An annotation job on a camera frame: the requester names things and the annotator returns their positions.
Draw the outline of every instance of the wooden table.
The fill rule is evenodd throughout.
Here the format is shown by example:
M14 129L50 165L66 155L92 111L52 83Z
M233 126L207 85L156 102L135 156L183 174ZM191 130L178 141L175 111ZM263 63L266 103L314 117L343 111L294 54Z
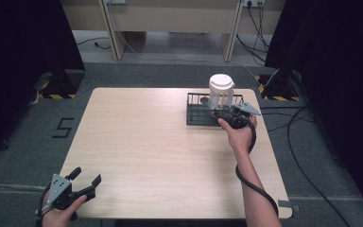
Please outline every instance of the wooden table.
M252 90L235 89L259 110ZM84 218L244 218L241 184L227 134L187 126L188 93L209 89L97 88L87 105L61 176L80 166L74 190L102 183L83 205ZM262 183L288 201L262 116L251 153ZM292 215L280 207L280 218Z

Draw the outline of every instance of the white plastic cup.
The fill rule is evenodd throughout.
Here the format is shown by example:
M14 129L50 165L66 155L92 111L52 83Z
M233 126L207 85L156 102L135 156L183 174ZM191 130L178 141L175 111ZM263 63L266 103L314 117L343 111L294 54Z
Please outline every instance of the white plastic cup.
M208 108L222 110L224 106L232 106L234 96L234 83L231 77L225 74L215 74L209 79L210 97Z

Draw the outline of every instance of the forearm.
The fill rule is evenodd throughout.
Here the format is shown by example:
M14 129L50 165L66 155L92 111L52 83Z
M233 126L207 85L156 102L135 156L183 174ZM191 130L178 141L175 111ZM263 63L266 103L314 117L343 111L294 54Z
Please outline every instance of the forearm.
M264 189L247 151L235 150L234 155L241 175L250 183ZM264 196L244 183L242 190L248 226L281 226L271 203Z

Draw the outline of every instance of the human arm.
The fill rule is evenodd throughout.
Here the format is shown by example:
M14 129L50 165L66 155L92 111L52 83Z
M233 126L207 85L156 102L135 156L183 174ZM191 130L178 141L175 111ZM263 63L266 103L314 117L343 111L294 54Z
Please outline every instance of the human arm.
M48 198L48 193L45 195L45 202ZM87 200L87 196L83 195L75 200L66 210L53 208L43 215L43 227L67 227L70 223L70 217L79 207Z
M256 127L255 115L251 116L251 122ZM228 133L229 144L233 149L241 175L249 182L264 189L249 156L252 139L250 127L235 130L221 118L218 119L218 123ZM244 183L242 183L242 190L248 226L282 226L271 203L265 197Z

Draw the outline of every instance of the gray carpet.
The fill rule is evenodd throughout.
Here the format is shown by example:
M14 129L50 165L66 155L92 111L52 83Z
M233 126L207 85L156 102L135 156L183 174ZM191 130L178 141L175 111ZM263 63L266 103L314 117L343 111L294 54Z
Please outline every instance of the gray carpet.
M285 126L305 102L263 100L256 82L239 66L103 64L86 63L86 75L74 99L40 99L18 122L9 138L9 148L0 150L0 184L45 186L53 173L59 173L70 148L88 99L96 87L186 87L208 88L213 74L228 74L236 88L253 89L264 114L270 141L281 169L287 195L293 206L292 218L284 226L344 226L337 213L305 179L295 163L287 143ZM269 73L266 68L252 68L254 75ZM335 161L334 154L310 108L292 123L290 141L303 171L314 185L330 199L351 226L363 226L363 199L350 175ZM67 138L58 131L72 128ZM0 226L32 226L40 193L0 187ZM103 220L79 218L72 226L245 226L243 220Z

